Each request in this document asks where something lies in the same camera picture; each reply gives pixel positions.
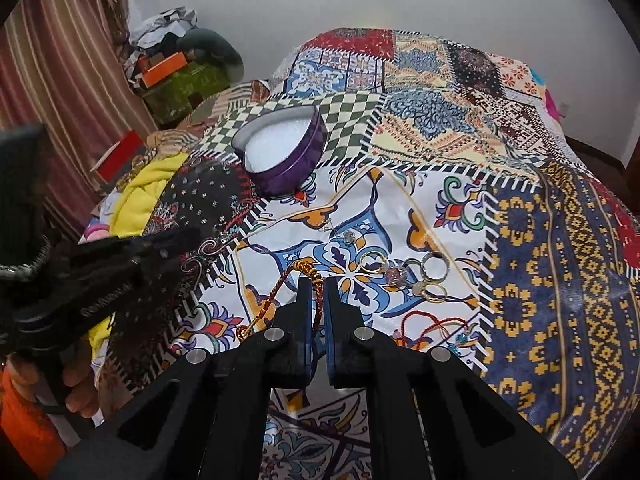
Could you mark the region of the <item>person's hand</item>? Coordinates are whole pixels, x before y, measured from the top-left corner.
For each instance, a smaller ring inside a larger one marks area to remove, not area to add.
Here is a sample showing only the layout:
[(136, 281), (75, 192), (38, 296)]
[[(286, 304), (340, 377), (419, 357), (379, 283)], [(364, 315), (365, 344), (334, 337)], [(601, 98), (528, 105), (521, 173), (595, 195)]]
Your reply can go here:
[(6, 361), (6, 374), (14, 390), (32, 403), (36, 402), (36, 387), (40, 382), (48, 386), (63, 385), (68, 391), (64, 401), (66, 408), (83, 418), (91, 418), (100, 409), (91, 362), (92, 348), (88, 338), (84, 337), (78, 340), (73, 359), (62, 370), (56, 370), (56, 379), (43, 378), (40, 367), (15, 354), (11, 354)]

